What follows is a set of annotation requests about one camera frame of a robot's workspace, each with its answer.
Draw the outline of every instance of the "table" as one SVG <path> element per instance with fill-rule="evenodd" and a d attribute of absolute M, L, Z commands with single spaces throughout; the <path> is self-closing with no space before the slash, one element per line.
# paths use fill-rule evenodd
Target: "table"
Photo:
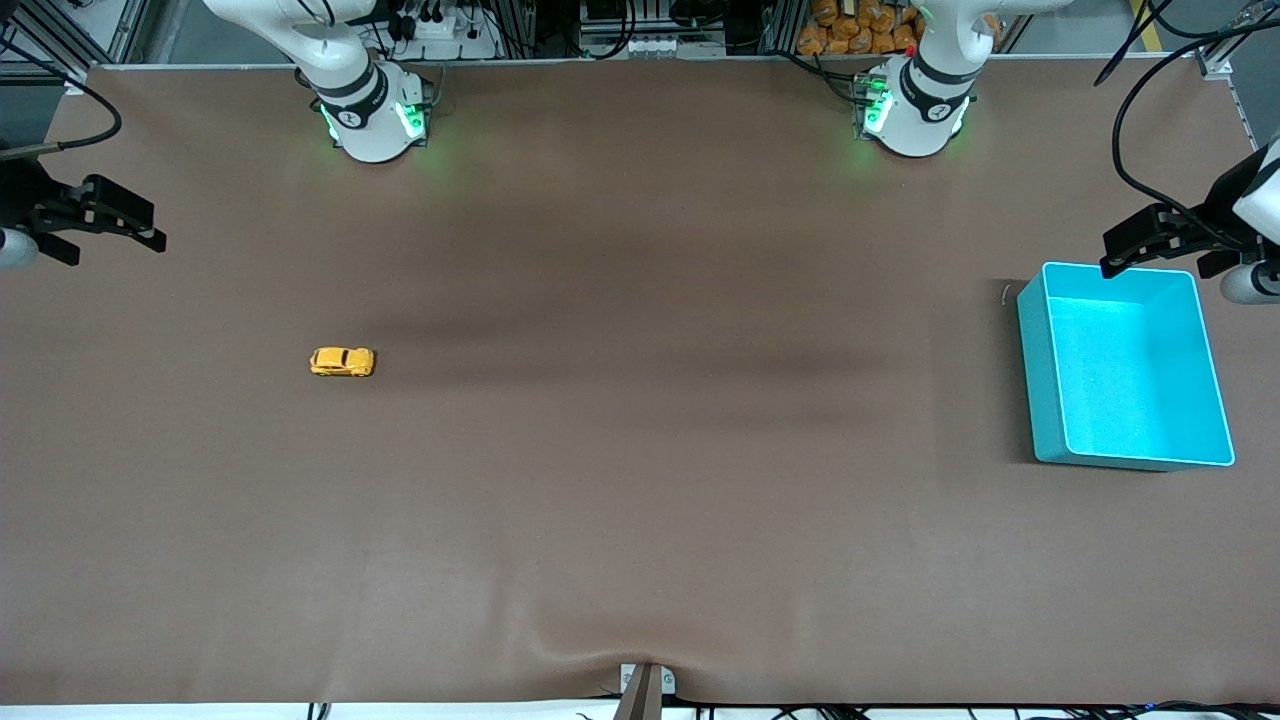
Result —
<path fill-rule="evenodd" d="M 1146 201 L 1147 61 L 993 61 L 941 155 L 785 63 L 457 68 L 426 150 L 287 72 L 97 72 L 150 197 L 0 283 L 6 702 L 1280 701 L 1274 309 L 1204 311 L 1239 462 L 1032 456 L 1014 304 Z M 52 135 L 102 122 L 68 99 Z M 1190 61 L 1133 172 L 1248 151 Z M 321 345 L 367 380 L 307 374 Z"/>

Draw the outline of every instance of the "yellow toy car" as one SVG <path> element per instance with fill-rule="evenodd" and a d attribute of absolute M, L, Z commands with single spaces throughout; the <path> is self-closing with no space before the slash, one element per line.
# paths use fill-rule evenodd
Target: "yellow toy car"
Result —
<path fill-rule="evenodd" d="M 311 355 L 311 374 L 366 378 L 374 374 L 374 351 L 367 347 L 321 347 Z"/>

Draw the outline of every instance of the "black cable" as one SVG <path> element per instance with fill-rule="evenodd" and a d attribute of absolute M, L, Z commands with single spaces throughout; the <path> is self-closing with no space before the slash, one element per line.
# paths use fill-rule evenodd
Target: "black cable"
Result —
<path fill-rule="evenodd" d="M 1120 45 L 1119 49 L 1116 49 L 1115 54 L 1111 55 L 1111 59 L 1107 60 L 1107 64 L 1102 65 L 1102 72 L 1100 72 L 1098 77 L 1093 79 L 1093 87 L 1102 85 L 1103 82 L 1107 81 L 1108 77 L 1111 77 L 1111 73 L 1115 72 L 1115 69 L 1120 67 L 1120 61 L 1124 60 L 1124 55 L 1125 53 L 1129 51 L 1129 46 L 1133 45 L 1139 37 L 1142 37 L 1143 31 L 1151 27 L 1151 23 L 1153 23 L 1156 18 L 1160 17 L 1160 13 L 1162 13 L 1165 8 L 1167 8 L 1169 4 L 1172 1 L 1174 0 L 1160 0 L 1160 5 L 1152 6 L 1147 13 L 1147 18 L 1143 19 L 1142 22 L 1138 20 L 1138 18 L 1142 17 L 1140 12 L 1133 17 L 1133 27 L 1129 28 L 1129 36 L 1125 37 L 1125 41 Z"/>
<path fill-rule="evenodd" d="M 38 67 L 40 69 L 45 70 L 46 73 L 49 73 L 49 74 L 51 74 L 51 76 L 54 76 L 56 78 L 60 78 L 63 82 L 65 82 L 65 83 L 70 85 L 72 87 L 79 90 L 84 95 L 88 95 L 93 100 L 97 100 L 97 104 L 101 105 L 108 113 L 111 114 L 111 127 L 106 128 L 105 131 L 102 131 L 102 132 L 100 132 L 97 135 L 91 135 L 88 137 L 82 137 L 79 140 L 63 140 L 63 141 L 55 142 L 54 145 L 56 146 L 58 150 L 72 150 L 74 147 L 88 147 L 90 145 L 97 145 L 99 142 L 102 142 L 105 140 L 110 140 L 110 138 L 115 137 L 115 133 L 120 132 L 120 127 L 124 124 L 124 120 L 120 118 L 120 111 L 116 110 L 115 105 L 111 105 L 111 102 L 109 102 L 106 100 L 106 97 L 102 97 L 101 95 L 99 95 L 96 90 L 93 90 L 90 86 L 84 85 L 83 82 L 73 78 L 72 76 L 69 76 L 69 74 L 59 70 L 58 68 L 55 68 L 54 65 L 51 65 L 51 64 L 41 60 L 40 58 L 36 58 L 31 53 L 27 53 L 26 50 L 23 50 L 22 47 L 18 47 L 17 45 L 14 45 L 13 42 L 8 41 L 8 40 L 0 38 L 0 45 L 4 45 L 5 49 L 12 50 L 13 53 L 17 53 L 18 56 L 20 56 L 22 59 L 27 60 L 28 63 L 35 64 L 36 67 Z"/>
<path fill-rule="evenodd" d="M 1215 32 L 1213 35 L 1202 37 L 1199 40 L 1193 40 L 1187 45 L 1179 47 L 1178 50 L 1174 50 L 1172 53 L 1162 58 L 1158 63 L 1152 65 L 1151 69 L 1143 73 L 1140 78 L 1138 78 L 1138 82 L 1134 83 L 1133 88 L 1129 90 L 1129 95 L 1125 96 L 1124 102 L 1120 104 L 1120 110 L 1116 111 L 1115 124 L 1112 124 L 1111 127 L 1111 163 L 1115 165 L 1116 174 L 1120 176 L 1120 179 L 1123 179 L 1125 184 L 1137 190 L 1138 192 L 1142 192 L 1143 195 L 1158 200 L 1169 205 L 1170 208 L 1178 210 L 1188 220 L 1198 225 L 1202 231 L 1207 232 L 1210 237 L 1215 238 L 1222 247 L 1233 250 L 1240 250 L 1239 243 L 1228 237 L 1225 233 L 1221 233 L 1217 229 L 1210 227 L 1207 223 L 1204 223 L 1204 220 L 1199 218 L 1199 215 L 1193 213 L 1189 208 L 1187 208 L 1181 202 L 1174 200 L 1169 195 L 1165 195 L 1164 192 L 1148 184 L 1139 182 L 1137 178 L 1129 174 L 1129 170 L 1126 170 L 1124 167 L 1124 158 L 1120 154 L 1120 131 L 1124 127 L 1125 115 L 1129 114 L 1129 108 L 1133 105 L 1134 99 L 1138 97 L 1138 94 L 1142 92 L 1142 88 L 1146 87 L 1147 83 L 1151 82 L 1151 78 L 1156 77 L 1156 74 L 1160 70 L 1167 68 L 1179 58 L 1181 58 L 1184 53 L 1189 53 L 1192 50 L 1196 50 L 1197 47 L 1203 47 L 1206 45 L 1213 45 L 1215 42 L 1221 42 L 1222 40 L 1229 40 L 1231 37 L 1242 37 L 1242 38 L 1248 37 L 1254 32 L 1262 29 L 1270 29 L 1274 27 L 1280 27 L 1280 20 L 1267 20 L 1247 27 L 1238 27 L 1234 29 Z M 1138 714 L 1140 715 L 1143 712 L 1149 712 L 1151 710 L 1162 708 L 1162 706 L 1170 706 L 1170 705 L 1176 705 L 1176 703 L 1161 703 L 1161 705 L 1146 706 Z"/>
<path fill-rule="evenodd" d="M 1149 5 L 1151 5 L 1151 0 L 1143 0 L 1143 6 L 1144 8 L 1149 9 Z M 1178 37 L 1185 37 L 1187 40 L 1196 40 L 1196 38 L 1199 38 L 1199 37 L 1208 37 L 1208 36 L 1213 35 L 1213 31 L 1210 31 L 1210 32 L 1192 32 L 1189 29 L 1176 28 L 1172 24 L 1170 24 L 1169 20 L 1166 20 L 1165 17 L 1164 17 L 1164 14 L 1161 14 L 1161 13 L 1156 13 L 1156 24 L 1158 24 L 1160 27 L 1162 27 L 1166 31 L 1169 31 L 1170 35 L 1176 35 Z"/>
<path fill-rule="evenodd" d="M 841 90 L 838 85 L 836 85 L 836 78 L 833 78 L 831 73 L 823 69 L 822 60 L 819 60 L 817 55 L 813 56 L 813 64 L 818 67 L 818 72 L 822 73 L 822 79 L 827 83 L 827 87 L 831 90 L 831 92 L 836 95 L 836 97 L 840 97 L 841 100 L 849 102 L 850 105 L 858 105 L 858 99 L 855 99 L 852 95 L 849 95 L 847 92 Z"/>
<path fill-rule="evenodd" d="M 579 5 L 577 5 L 577 3 L 575 0 L 570 0 L 566 4 L 566 6 L 576 9 Z M 572 17 L 570 17 L 570 18 L 567 18 L 567 22 L 566 22 L 566 18 L 562 15 L 562 18 L 561 18 L 561 37 L 564 40 L 564 47 L 570 53 L 572 53 L 573 55 L 576 55 L 579 58 L 588 58 L 588 59 L 593 59 L 593 60 L 608 60 L 609 58 L 616 56 L 618 53 L 622 53 L 623 50 L 627 49 L 627 45 L 630 45 L 631 41 L 635 38 L 635 36 L 636 36 L 636 22 L 639 19 L 637 13 L 636 13 L 636 3 L 635 3 L 635 0 L 627 0 L 627 9 L 631 13 L 631 29 L 630 31 L 627 29 L 627 18 L 623 17 L 622 22 L 620 23 L 620 28 L 622 29 L 622 33 L 618 36 L 617 42 L 613 44 L 613 47 L 608 53 L 605 53 L 604 55 L 599 55 L 599 56 L 591 55 L 589 51 L 582 50 L 581 46 L 579 46 L 576 42 L 573 42 L 573 40 L 570 37 L 570 35 L 573 31 L 573 22 L 575 22 L 575 19 Z"/>
<path fill-rule="evenodd" d="M 338 19 L 333 15 L 333 5 L 329 4 L 329 0 L 320 0 L 320 1 L 324 3 L 324 9 L 325 9 L 325 12 L 329 13 L 329 22 L 325 22 L 324 18 L 321 18 L 317 14 L 315 14 L 315 12 L 311 9 L 311 5 L 307 5 L 305 3 L 305 0 L 298 0 L 298 5 L 303 10 L 306 10 L 308 15 L 311 15 L 312 20 L 323 24 L 324 27 L 333 27 L 333 26 L 338 24 Z"/>
<path fill-rule="evenodd" d="M 378 38 L 378 51 L 383 54 L 383 58 L 390 60 L 392 56 L 387 51 L 387 44 L 383 42 L 383 31 L 378 29 L 378 23 L 374 23 L 374 37 Z"/>
<path fill-rule="evenodd" d="M 765 53 L 765 55 L 777 55 L 778 58 L 786 58 L 787 60 L 791 60 L 792 64 L 795 64 L 796 67 L 801 68 L 804 72 L 806 72 L 809 74 L 813 74 L 813 76 L 829 77 L 829 78 L 833 78 L 833 79 L 847 79 L 850 82 L 852 82 L 852 79 L 854 79 L 854 76 L 851 76 L 851 74 L 832 73 L 832 72 L 823 70 L 822 68 L 817 68 L 814 65 L 810 65 L 809 63 L 805 63 L 804 59 L 801 59 L 799 55 L 796 55 L 794 53 L 787 53 L 786 50 L 769 50 L 769 51 Z"/>
<path fill-rule="evenodd" d="M 604 55 L 600 55 L 599 58 L 596 58 L 596 60 L 608 60 L 609 58 L 616 56 L 618 53 L 622 53 L 623 50 L 627 49 L 628 45 L 631 45 L 631 41 L 636 36 L 636 20 L 637 20 L 637 18 L 636 18 L 636 0 L 627 0 L 627 9 L 631 13 L 631 29 L 623 32 L 618 37 L 617 44 L 613 45 L 613 49 L 609 50 L 608 53 L 605 53 Z M 626 24 L 627 24 L 627 19 L 622 18 L 622 27 L 623 27 L 623 29 L 626 28 Z"/>
<path fill-rule="evenodd" d="M 489 13 L 484 14 L 484 24 L 485 24 L 485 27 L 497 27 L 498 28 L 498 35 L 500 35 L 507 42 L 509 42 L 513 46 L 516 46 L 516 47 L 520 49 L 520 56 L 521 58 L 527 59 L 530 50 L 534 50 L 534 51 L 538 50 L 538 47 L 535 47 L 535 46 L 532 46 L 532 45 L 530 45 L 527 42 L 521 42 L 518 40 L 516 40 L 515 37 L 512 37 L 511 33 L 507 32 L 507 28 L 504 28 L 502 26 L 502 23 L 498 22 L 497 17 L 494 17 L 492 19 L 492 22 L 490 22 Z"/>

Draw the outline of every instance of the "blue plastic bin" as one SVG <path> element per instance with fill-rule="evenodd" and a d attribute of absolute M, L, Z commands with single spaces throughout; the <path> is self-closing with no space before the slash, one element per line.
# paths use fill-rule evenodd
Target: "blue plastic bin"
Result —
<path fill-rule="evenodd" d="M 1018 296 L 1036 457 L 1137 470 L 1235 462 L 1196 278 L 1046 263 Z"/>

